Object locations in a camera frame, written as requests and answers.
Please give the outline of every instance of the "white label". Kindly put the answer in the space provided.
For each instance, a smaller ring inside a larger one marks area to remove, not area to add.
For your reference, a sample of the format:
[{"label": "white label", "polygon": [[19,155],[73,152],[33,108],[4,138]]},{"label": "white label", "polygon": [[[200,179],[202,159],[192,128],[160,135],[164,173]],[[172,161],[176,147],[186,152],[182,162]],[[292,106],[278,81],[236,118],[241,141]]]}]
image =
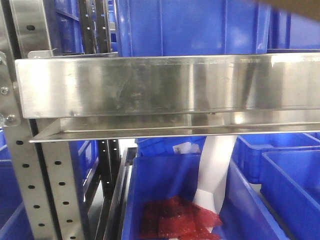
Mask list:
[{"label": "white label", "polygon": [[201,152],[198,144],[192,144],[189,141],[173,146],[173,151],[175,154],[197,154]]}]

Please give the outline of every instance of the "plastic bin rim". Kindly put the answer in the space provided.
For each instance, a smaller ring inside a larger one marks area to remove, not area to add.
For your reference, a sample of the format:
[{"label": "plastic bin rim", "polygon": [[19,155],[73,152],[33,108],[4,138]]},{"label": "plastic bin rim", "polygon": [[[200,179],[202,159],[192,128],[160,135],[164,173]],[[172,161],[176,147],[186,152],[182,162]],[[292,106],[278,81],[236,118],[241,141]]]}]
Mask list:
[{"label": "plastic bin rim", "polygon": [[283,171],[268,155],[278,154],[278,155],[286,155],[292,153],[304,153],[304,152],[319,152],[320,150],[309,150],[309,151],[286,151],[286,152],[264,152],[262,154],[263,158],[267,160],[279,173],[281,173],[295,188],[298,189],[299,193],[302,194],[305,198],[312,202],[313,206],[320,211],[320,204],[313,199],[296,181],[294,181],[285,171]]},{"label": "plastic bin rim", "polygon": [[[311,136],[308,133],[301,133],[301,134],[303,134],[306,137],[311,138],[312,140],[318,142],[319,145],[312,145],[312,146],[281,146],[281,147],[278,146],[278,147],[273,147],[273,149],[293,149],[294,150],[294,149],[310,149],[310,148],[319,148],[320,147],[320,140],[319,139]],[[261,149],[259,147],[254,147],[253,145],[248,143],[247,140],[245,140],[242,136],[238,136],[238,137],[245,143],[245,145],[247,145],[251,149],[255,149],[255,150]]]}]

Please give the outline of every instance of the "metal rack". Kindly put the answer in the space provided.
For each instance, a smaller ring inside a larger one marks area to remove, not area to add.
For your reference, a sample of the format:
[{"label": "metal rack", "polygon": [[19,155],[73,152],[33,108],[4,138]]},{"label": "metal rack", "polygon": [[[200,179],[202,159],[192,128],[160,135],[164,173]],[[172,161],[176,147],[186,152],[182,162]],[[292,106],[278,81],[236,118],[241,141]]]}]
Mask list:
[{"label": "metal rack", "polygon": [[[62,56],[52,3],[0,1],[0,123],[36,240],[91,239],[100,181],[95,239],[119,238],[135,150],[120,164],[117,139],[320,130],[320,53],[118,58],[106,3],[80,0],[88,55]],[[85,186],[75,140],[100,140]]]}]

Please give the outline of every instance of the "stainless steel shelf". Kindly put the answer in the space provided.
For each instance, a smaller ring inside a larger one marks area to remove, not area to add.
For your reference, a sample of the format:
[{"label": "stainless steel shelf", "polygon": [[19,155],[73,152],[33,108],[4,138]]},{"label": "stainless steel shelf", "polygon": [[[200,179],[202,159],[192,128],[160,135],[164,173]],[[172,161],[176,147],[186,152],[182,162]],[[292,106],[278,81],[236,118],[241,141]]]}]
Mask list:
[{"label": "stainless steel shelf", "polygon": [[320,53],[16,60],[27,119],[320,109],[319,68]]},{"label": "stainless steel shelf", "polygon": [[16,61],[31,142],[320,130],[320,53]]}]

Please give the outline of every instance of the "blue plastic bin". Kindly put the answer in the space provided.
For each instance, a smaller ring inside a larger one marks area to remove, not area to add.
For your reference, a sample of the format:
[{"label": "blue plastic bin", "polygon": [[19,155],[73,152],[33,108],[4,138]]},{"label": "blue plastic bin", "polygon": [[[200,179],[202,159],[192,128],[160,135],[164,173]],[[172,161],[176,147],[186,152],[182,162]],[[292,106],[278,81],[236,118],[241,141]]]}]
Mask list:
[{"label": "blue plastic bin", "polygon": [[115,0],[123,57],[267,52],[270,8],[248,0]]},{"label": "blue plastic bin", "polygon": [[5,139],[5,133],[4,131],[0,128],[0,148],[4,145],[6,145],[6,139]]},{"label": "blue plastic bin", "polygon": [[10,160],[0,160],[0,239],[34,239]]},{"label": "blue plastic bin", "polygon": [[152,157],[180,154],[186,144],[193,145],[193,153],[200,153],[204,148],[205,141],[205,136],[182,136],[137,138],[135,143],[138,145],[138,156]]},{"label": "blue plastic bin", "polygon": [[232,159],[250,183],[260,184],[262,153],[318,149],[320,140],[306,133],[242,135],[236,140]]},{"label": "blue plastic bin", "polygon": [[82,179],[86,180],[99,155],[97,141],[73,141],[69,147],[72,158],[77,158],[80,163]]},{"label": "blue plastic bin", "polygon": [[4,225],[0,227],[1,240],[34,240],[28,216],[21,203]]},{"label": "blue plastic bin", "polygon": [[320,49],[320,22],[274,9],[269,30],[270,49]]},{"label": "blue plastic bin", "polygon": [[7,145],[0,146],[0,160],[10,160],[11,156]]},{"label": "blue plastic bin", "polygon": [[21,204],[22,197],[10,160],[0,160],[0,229]]},{"label": "blue plastic bin", "polygon": [[261,193],[299,240],[320,239],[320,151],[263,154]]},{"label": "blue plastic bin", "polygon": [[[192,201],[197,189],[200,155],[138,157],[133,168],[122,231],[123,240],[138,240],[146,202],[175,195]],[[213,231],[223,240],[287,240],[265,205],[231,162],[225,200]]]},{"label": "blue plastic bin", "polygon": [[83,53],[78,0],[54,0],[62,52]]}]

